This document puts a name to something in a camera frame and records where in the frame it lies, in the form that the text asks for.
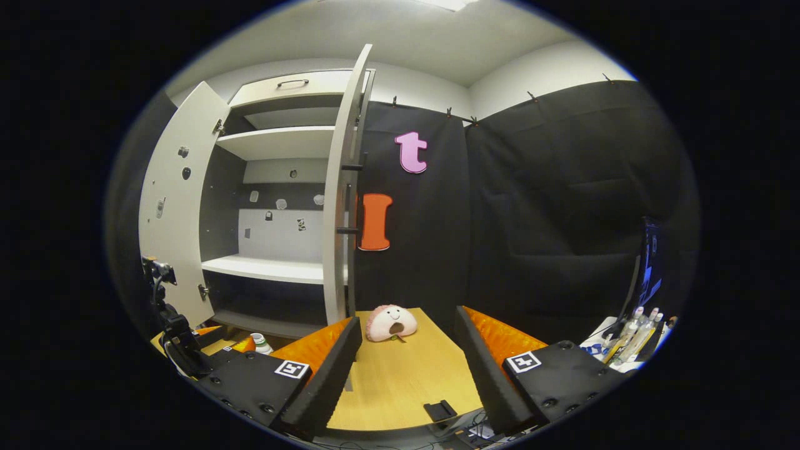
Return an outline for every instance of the black curtain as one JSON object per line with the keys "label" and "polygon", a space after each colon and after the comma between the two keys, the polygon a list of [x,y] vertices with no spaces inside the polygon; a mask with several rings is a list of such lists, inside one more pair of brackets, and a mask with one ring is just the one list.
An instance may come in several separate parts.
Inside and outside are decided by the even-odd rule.
{"label": "black curtain", "polygon": [[[456,305],[466,298],[470,261],[470,199],[467,153],[461,119],[408,106],[370,102],[358,178],[364,194],[389,195],[385,251],[356,250],[356,308],[395,303],[421,307],[453,336]],[[411,131],[427,142],[419,151],[425,171],[411,174],[400,164],[394,138]],[[363,227],[359,218],[359,227]]]}
{"label": "black curtain", "polygon": [[152,291],[139,251],[139,199],[155,144],[178,108],[164,91],[136,118],[119,148],[105,203],[106,260],[111,279],[138,331],[148,340],[160,327],[150,306]]}
{"label": "black curtain", "polygon": [[619,313],[649,215],[662,223],[665,269],[648,307],[679,313],[698,252],[698,193],[678,136],[639,83],[543,95],[470,126],[466,143],[466,305],[547,343],[580,343]]}

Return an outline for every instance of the bottle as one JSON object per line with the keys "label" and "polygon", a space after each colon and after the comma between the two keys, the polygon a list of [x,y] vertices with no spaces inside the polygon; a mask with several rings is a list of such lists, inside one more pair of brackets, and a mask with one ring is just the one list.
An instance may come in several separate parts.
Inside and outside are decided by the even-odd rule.
{"label": "bottle", "polygon": [[255,351],[261,353],[262,355],[269,355],[272,353],[272,347],[266,342],[264,339],[264,335],[261,333],[253,333],[253,341],[255,342]]}
{"label": "bottle", "polygon": [[611,347],[617,342],[616,339],[611,339],[611,335],[606,336],[606,338],[602,341],[602,348],[600,350],[600,354],[605,356],[611,350]]}
{"label": "bottle", "polygon": [[645,342],[653,335],[658,322],[661,322],[661,319],[664,315],[659,312],[652,320],[648,320],[647,323],[643,327],[640,327],[638,331],[636,331],[636,335],[628,344],[628,347],[625,348],[625,351],[619,356],[619,361],[621,363],[627,362],[627,360],[639,353],[639,350],[644,346]]}
{"label": "bottle", "polygon": [[635,320],[636,321],[636,324],[639,327],[641,327],[644,324],[644,319],[646,318],[646,317],[643,317],[644,313],[645,313],[645,307],[640,306],[640,307],[636,308],[636,311],[634,311],[634,316],[633,316],[633,318],[631,318],[631,320]]}
{"label": "bottle", "polygon": [[636,324],[636,320],[629,320],[628,323],[626,323],[625,328],[622,330],[622,334],[619,336],[619,339],[617,339],[617,343],[613,348],[611,348],[611,350],[608,351],[608,355],[606,355],[603,363],[608,364],[616,355],[618,355],[620,349],[628,345],[638,329],[639,326]]}
{"label": "bottle", "polygon": [[651,312],[650,312],[650,317],[648,317],[648,316],[646,316],[646,315],[643,315],[642,317],[640,317],[640,318],[639,318],[639,327],[641,328],[641,327],[642,327],[642,325],[644,325],[645,323],[647,323],[647,321],[648,321],[648,320],[653,320],[653,319],[655,319],[655,316],[656,316],[657,314],[658,314],[658,308],[657,308],[657,307],[654,307],[654,308],[653,308],[653,311],[651,311]]}

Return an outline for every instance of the drawer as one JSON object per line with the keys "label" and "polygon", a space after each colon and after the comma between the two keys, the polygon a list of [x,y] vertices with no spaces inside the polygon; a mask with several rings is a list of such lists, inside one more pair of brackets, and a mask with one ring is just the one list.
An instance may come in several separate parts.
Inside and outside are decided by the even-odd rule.
{"label": "drawer", "polygon": [[352,70],[325,70],[248,83],[230,101],[230,107],[246,106],[257,102],[314,95],[342,95],[347,88]]}

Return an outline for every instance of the ceiling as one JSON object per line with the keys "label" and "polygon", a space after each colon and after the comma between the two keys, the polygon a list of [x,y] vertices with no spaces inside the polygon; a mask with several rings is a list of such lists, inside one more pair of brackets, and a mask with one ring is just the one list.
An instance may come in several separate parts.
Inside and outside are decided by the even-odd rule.
{"label": "ceiling", "polygon": [[533,50],[576,37],[501,0],[457,12],[415,0],[303,0],[256,18],[170,81],[167,94],[241,67],[302,58],[356,59],[419,70],[469,87]]}

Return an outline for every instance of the stuffed toy face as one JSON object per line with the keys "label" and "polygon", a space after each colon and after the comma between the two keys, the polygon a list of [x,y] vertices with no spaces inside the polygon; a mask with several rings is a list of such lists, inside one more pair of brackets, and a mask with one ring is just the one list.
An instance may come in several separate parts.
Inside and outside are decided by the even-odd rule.
{"label": "stuffed toy face", "polygon": [[373,342],[387,340],[393,335],[408,336],[417,331],[417,320],[404,307],[381,305],[366,321],[366,338]]}

